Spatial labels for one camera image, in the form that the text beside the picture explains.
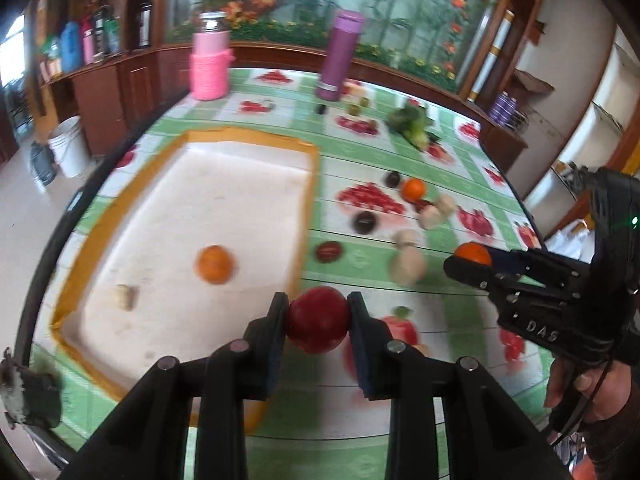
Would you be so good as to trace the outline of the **right hand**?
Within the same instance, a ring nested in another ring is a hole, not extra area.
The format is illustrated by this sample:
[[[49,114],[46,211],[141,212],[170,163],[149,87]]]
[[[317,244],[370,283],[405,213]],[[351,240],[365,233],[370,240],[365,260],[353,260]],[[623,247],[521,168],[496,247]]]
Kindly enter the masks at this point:
[[[555,408],[562,400],[568,386],[573,386],[587,399],[591,400],[590,408],[585,414],[586,422],[598,422],[617,415],[631,396],[631,367],[614,361],[608,372],[603,368],[586,370],[575,379],[572,377],[572,363],[566,359],[556,358],[550,368],[544,406]]]

